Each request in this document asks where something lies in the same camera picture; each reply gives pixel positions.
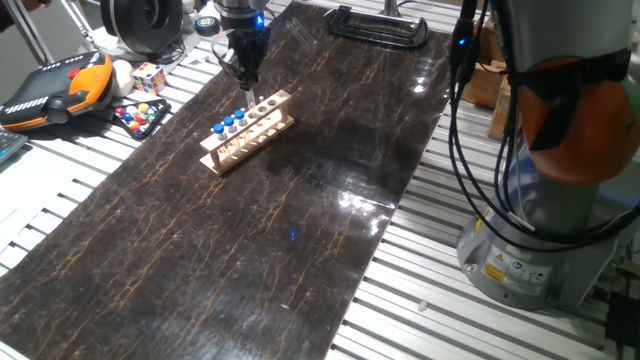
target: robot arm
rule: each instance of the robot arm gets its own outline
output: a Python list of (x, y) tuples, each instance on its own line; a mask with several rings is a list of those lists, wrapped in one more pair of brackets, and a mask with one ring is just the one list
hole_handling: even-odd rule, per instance
[(618, 175), (640, 145), (629, 90), (632, 0), (492, 0), (536, 168), (556, 181)]
[(225, 71), (235, 78), (242, 90), (250, 91), (258, 82), (260, 65), (267, 55), (270, 29), (264, 25), (267, 0), (217, 0), (216, 10), (224, 30), (229, 33), (229, 47), (234, 50), (237, 64), (220, 60)]

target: table surface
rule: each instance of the table surface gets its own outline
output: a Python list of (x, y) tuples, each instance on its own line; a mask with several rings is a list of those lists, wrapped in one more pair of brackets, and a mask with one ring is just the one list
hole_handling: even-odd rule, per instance
[[(290, 2), (271, 1), (269, 8), (273, 13), (265, 13), (265, 24), (284, 11)], [(348, 4), (358, 11), (372, 13), (378, 13), (384, 7), (383, 0), (307, 0), (306, 3), (331, 8)], [(453, 30), (459, 13), (459, 7), (428, 0), (402, 7), (404, 18), (424, 17), (430, 29), (447, 33)], [(201, 14), (219, 17), (211, 2)], [(180, 64), (167, 75), (169, 86), (159, 96), (172, 108), (162, 125), (170, 122), (183, 104), (222, 71), (218, 64), (203, 61), (212, 55), (210, 41), (210, 38), (202, 38), (188, 57), (179, 61)], [(226, 45), (226, 39), (221, 39), (217, 51), (224, 53)], [(157, 99), (134, 90), (125, 101)], [(29, 136), (27, 145), (0, 164), (0, 185), (10, 184), (14, 189), (12, 199), (5, 196), (0, 204), (0, 276), (22, 261), (140, 145), (122, 128), (91, 114), (64, 126), (38, 129)], [(41, 192), (34, 193), (32, 183), (43, 178), (47, 182), (38, 182)]]
[(291, 93), (296, 124), (220, 179), (199, 142), (242, 94), (209, 82), (0, 279), (1, 340), (31, 358), (326, 352), (447, 101), (449, 35), (384, 50), (330, 36), (325, 12), (271, 24), (257, 92)]

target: white ball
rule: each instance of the white ball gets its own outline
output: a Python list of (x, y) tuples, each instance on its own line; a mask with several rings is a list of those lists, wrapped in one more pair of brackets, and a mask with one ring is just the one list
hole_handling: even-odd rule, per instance
[(113, 62), (113, 70), (115, 71), (113, 95), (116, 97), (129, 95), (133, 89), (133, 67), (124, 60), (116, 60)]

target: wooden test tube rack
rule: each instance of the wooden test tube rack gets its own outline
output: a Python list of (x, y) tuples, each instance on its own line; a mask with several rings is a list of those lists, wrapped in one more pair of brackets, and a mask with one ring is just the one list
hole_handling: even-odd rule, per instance
[(200, 146), (208, 154), (200, 159), (200, 162), (218, 176), (231, 169), (293, 124), (293, 118), (287, 113), (289, 100), (291, 95), (280, 90), (254, 108), (247, 110), (245, 112), (247, 124), (241, 126), (236, 121), (235, 126), (238, 130), (235, 133), (226, 132), (225, 140), (219, 140), (218, 134), (206, 138)]

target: warning label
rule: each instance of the warning label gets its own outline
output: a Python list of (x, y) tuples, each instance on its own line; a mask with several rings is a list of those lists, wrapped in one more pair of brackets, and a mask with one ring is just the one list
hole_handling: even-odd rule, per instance
[(539, 295), (547, 282), (551, 267), (529, 264), (491, 246), (482, 272), (510, 289)]

